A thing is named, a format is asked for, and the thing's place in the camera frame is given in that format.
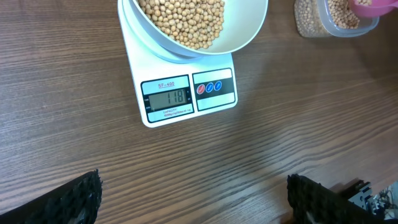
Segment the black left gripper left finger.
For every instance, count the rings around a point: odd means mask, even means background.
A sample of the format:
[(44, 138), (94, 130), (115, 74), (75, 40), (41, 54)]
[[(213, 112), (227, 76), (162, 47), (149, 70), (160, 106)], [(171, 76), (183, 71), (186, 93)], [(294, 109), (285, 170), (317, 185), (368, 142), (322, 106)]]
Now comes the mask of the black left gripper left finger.
[(94, 223), (102, 200), (98, 170), (87, 172), (56, 189), (1, 215), (1, 223)]

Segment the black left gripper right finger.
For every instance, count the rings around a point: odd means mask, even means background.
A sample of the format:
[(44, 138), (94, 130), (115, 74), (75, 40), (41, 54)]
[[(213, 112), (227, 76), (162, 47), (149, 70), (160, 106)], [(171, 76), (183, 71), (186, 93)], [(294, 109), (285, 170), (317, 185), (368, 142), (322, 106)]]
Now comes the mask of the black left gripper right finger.
[(294, 223), (387, 223), (303, 175), (287, 178)]

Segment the pink plastic measuring scoop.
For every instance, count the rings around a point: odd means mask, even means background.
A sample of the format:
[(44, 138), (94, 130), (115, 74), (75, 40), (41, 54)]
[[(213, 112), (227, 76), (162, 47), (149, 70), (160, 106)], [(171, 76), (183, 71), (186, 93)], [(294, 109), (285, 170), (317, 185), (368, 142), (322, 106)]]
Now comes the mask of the pink plastic measuring scoop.
[(349, 0), (349, 8), (358, 17), (379, 17), (397, 9), (397, 0)]

